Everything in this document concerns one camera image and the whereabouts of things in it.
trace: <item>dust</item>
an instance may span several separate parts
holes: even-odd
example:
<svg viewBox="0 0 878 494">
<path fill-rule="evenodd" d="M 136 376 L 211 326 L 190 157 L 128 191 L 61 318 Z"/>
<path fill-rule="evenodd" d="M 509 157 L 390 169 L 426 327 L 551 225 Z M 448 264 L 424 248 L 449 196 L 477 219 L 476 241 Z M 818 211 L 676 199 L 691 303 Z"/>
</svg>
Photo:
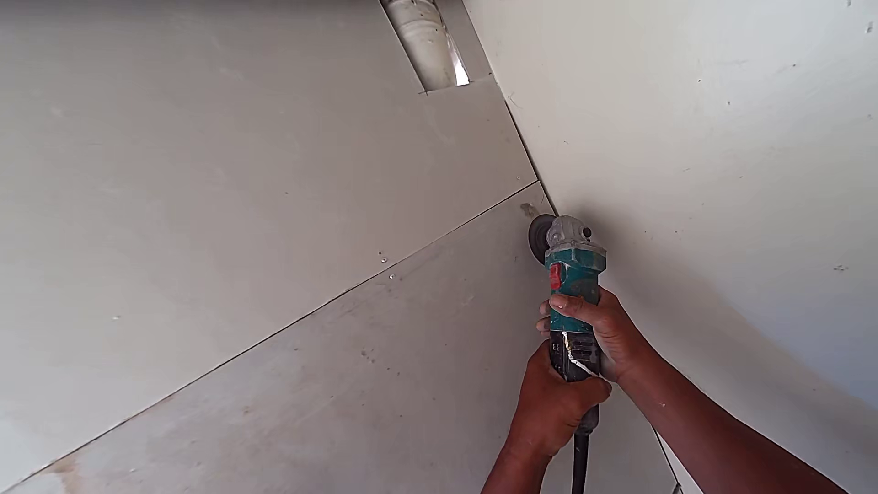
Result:
<svg viewBox="0 0 878 494">
<path fill-rule="evenodd" d="M 536 209 L 536 207 L 534 207 L 533 203 L 531 202 L 523 202 L 519 207 L 524 212 L 524 215 L 531 220 L 540 215 L 540 212 Z"/>
</svg>

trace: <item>dirt stain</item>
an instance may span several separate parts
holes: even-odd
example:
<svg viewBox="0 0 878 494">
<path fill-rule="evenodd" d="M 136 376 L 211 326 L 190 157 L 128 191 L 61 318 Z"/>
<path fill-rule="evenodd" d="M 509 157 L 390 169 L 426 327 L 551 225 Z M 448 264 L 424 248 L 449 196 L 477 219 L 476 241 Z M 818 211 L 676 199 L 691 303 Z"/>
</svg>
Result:
<svg viewBox="0 0 878 494">
<path fill-rule="evenodd" d="M 524 215 L 531 220 L 540 215 L 539 210 L 537 210 L 536 207 L 534 207 L 534 205 L 529 202 L 523 202 L 519 207 L 524 212 Z"/>
<path fill-rule="evenodd" d="M 80 494 L 83 490 L 83 478 L 76 472 L 76 458 L 71 454 L 52 464 L 47 470 L 61 478 L 65 494 Z"/>
</svg>

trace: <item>grinding disc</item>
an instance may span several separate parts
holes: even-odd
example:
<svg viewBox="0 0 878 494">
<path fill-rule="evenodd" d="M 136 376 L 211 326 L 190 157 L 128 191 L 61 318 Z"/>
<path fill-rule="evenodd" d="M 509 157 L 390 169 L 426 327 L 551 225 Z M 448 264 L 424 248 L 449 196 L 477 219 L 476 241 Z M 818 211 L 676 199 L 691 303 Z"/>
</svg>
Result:
<svg viewBox="0 0 878 494">
<path fill-rule="evenodd" d="M 542 264 L 545 261 L 546 251 L 549 249 L 549 241 L 546 234 L 549 233 L 551 223 L 555 221 L 554 214 L 540 214 L 530 222 L 528 228 L 528 244 L 534 257 Z"/>
</svg>

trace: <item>white tape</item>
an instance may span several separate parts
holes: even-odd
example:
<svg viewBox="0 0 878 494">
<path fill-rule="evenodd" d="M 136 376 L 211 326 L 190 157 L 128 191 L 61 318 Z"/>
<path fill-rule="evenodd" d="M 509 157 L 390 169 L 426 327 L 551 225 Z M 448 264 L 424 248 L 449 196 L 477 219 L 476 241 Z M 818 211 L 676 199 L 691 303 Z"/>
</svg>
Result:
<svg viewBox="0 0 878 494">
<path fill-rule="evenodd" d="M 573 358 L 573 351 L 572 351 L 572 349 L 570 348 L 570 340 L 567 339 L 567 331 L 561 331 L 561 334 L 564 335 L 564 346 L 567 348 L 567 358 L 570 359 L 570 361 L 571 361 L 573 364 L 575 364 L 576 367 L 579 367 L 580 369 L 582 369 L 582 370 L 588 372 L 590 375 L 592 375 L 592 376 L 594 376 L 594 377 L 600 377 L 599 375 L 597 375 L 597 374 L 595 374 L 594 372 L 592 372 L 592 369 L 586 367 L 585 364 L 583 364 L 582 362 L 580 362 L 580 361 L 576 360 L 575 358 Z"/>
</svg>

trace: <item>hand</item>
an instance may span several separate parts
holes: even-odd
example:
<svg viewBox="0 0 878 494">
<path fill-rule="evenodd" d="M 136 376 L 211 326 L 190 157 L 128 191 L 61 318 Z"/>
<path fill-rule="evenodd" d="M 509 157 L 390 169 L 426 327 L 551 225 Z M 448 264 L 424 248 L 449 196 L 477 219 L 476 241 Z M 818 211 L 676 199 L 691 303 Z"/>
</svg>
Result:
<svg viewBox="0 0 878 494">
<path fill-rule="evenodd" d="M 601 374 L 611 381 L 618 381 L 628 373 L 641 357 L 654 352 L 646 338 L 631 322 L 614 294 L 599 287 L 598 304 L 593 305 L 579 297 L 554 294 L 540 305 L 540 314 L 550 314 L 550 307 L 564 316 L 574 317 L 594 327 L 598 345 L 604 352 Z M 549 336 L 549 317 L 536 322 L 541 334 Z"/>
<path fill-rule="evenodd" d="M 611 386 L 597 377 L 566 382 L 549 362 L 549 342 L 528 360 L 507 447 L 518 454 L 552 457 L 573 436 L 579 420 L 609 397 Z"/>
</svg>

